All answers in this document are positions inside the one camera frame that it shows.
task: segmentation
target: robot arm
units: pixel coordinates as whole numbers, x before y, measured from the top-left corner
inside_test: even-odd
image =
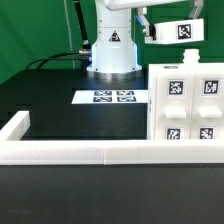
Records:
[[[104,4],[110,10],[119,10],[119,9],[140,8],[151,5],[160,5],[182,1],[187,0],[104,0]]]

